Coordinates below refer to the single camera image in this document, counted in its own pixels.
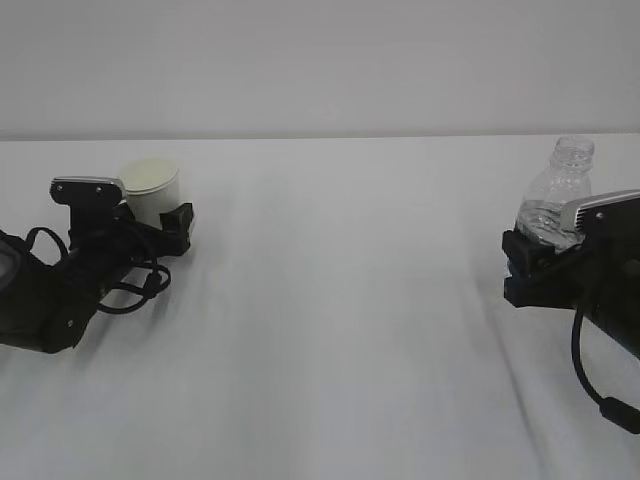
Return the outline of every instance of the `black cable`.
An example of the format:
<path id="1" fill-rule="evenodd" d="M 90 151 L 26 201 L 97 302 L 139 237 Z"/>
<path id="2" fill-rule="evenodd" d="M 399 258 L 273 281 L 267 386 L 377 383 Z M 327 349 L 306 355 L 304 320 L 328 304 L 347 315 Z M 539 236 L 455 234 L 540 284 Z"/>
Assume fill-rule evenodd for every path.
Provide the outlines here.
<path id="1" fill-rule="evenodd" d="M 578 377 L 580 385 L 582 385 L 582 388 L 587 392 L 587 395 L 589 395 L 594 402 L 600 405 L 603 398 L 587 378 L 580 354 L 580 334 L 582 332 L 584 316 L 587 312 L 587 308 L 589 308 L 589 303 L 591 302 L 590 297 L 590 292 L 587 292 L 578 304 L 578 308 L 576 308 L 576 315 L 573 319 L 573 327 L 571 329 L 571 361 L 573 362 L 573 369 L 576 371 L 576 376 Z"/>
<path id="2" fill-rule="evenodd" d="M 571 329 L 571 360 L 580 385 L 582 385 L 582 388 L 587 392 L 587 395 L 589 395 L 589 397 L 598 404 L 602 416 L 619 427 L 624 428 L 628 432 L 637 435 L 640 434 L 640 410 L 637 410 L 617 398 L 603 397 L 600 395 L 587 378 L 584 366 L 582 365 L 582 358 L 580 354 L 580 334 L 582 332 L 582 324 L 589 306 L 593 305 L 594 309 L 597 308 L 598 290 L 605 280 L 605 270 L 604 267 L 601 267 L 600 276 L 596 277 L 596 280 L 590 288 L 587 288 L 576 308 L 576 315 Z"/>
<path id="3" fill-rule="evenodd" d="M 143 287 L 138 287 L 126 282 L 118 282 L 112 287 L 112 290 L 126 291 L 134 295 L 139 295 L 141 298 L 133 305 L 129 305 L 127 307 L 110 307 L 103 303 L 98 304 L 99 311 L 110 315 L 126 315 L 128 313 L 135 312 L 142 308 L 149 300 L 155 298 L 160 292 L 166 290 L 171 284 L 171 272 L 167 267 L 158 263 L 158 257 L 155 249 L 144 235 L 138 231 L 136 223 L 127 222 L 125 220 L 121 221 L 125 223 L 125 230 L 135 236 L 140 242 L 145 250 L 147 258 L 149 258 L 148 262 L 131 261 L 128 263 L 128 266 L 132 268 L 151 270 L 151 273 L 147 275 Z M 160 275 L 161 272 L 166 275 L 166 279 L 164 281 Z"/>
<path id="4" fill-rule="evenodd" d="M 69 256 L 69 252 L 67 251 L 67 246 L 64 244 L 62 239 L 58 236 L 56 232 L 47 227 L 35 227 L 32 228 L 24 239 L 29 251 L 33 250 L 33 246 L 36 243 L 36 237 L 38 233 L 46 233 L 51 237 L 51 239 L 55 242 L 58 250 L 60 250 L 60 258 L 67 258 Z"/>

